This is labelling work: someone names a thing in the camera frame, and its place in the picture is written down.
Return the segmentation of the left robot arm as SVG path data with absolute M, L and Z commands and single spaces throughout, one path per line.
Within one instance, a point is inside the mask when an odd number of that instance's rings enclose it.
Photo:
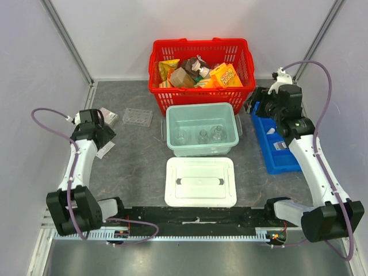
M 89 189 L 96 153 L 115 137 L 98 109 L 81 110 L 72 121 L 70 159 L 57 191 L 47 194 L 46 203 L 60 236 L 100 229 L 106 219 L 115 226 L 126 221 L 119 197 L 96 200 Z

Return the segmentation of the small glass vial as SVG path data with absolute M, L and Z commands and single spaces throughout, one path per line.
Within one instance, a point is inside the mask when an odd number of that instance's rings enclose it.
M 200 130 L 197 141 L 198 141 L 198 144 L 207 144 L 208 143 L 208 133 L 207 133 L 206 129 Z

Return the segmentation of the small glass beaker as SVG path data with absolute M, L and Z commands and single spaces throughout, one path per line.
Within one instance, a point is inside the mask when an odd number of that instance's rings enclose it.
M 177 129 L 174 132 L 174 139 L 177 145 L 186 145 L 188 141 L 188 134 L 184 129 Z

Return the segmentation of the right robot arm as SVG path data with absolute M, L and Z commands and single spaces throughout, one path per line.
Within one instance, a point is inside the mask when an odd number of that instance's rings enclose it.
M 272 119 L 307 181 L 313 205 L 297 204 L 287 197 L 267 200 L 263 219 L 269 226 L 283 220 L 301 227 L 309 242 L 351 238 L 365 209 L 352 201 L 328 166 L 313 122 L 302 115 L 302 90 L 284 84 L 278 89 L 256 87 L 247 100 L 248 112 Z

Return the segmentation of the black powder sachet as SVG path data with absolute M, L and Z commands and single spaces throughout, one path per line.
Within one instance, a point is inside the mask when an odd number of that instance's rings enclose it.
M 284 141 L 275 142 L 273 145 L 274 145 L 274 147 L 277 151 L 282 151 L 282 150 L 288 149 L 288 147 L 287 147 L 287 145 Z

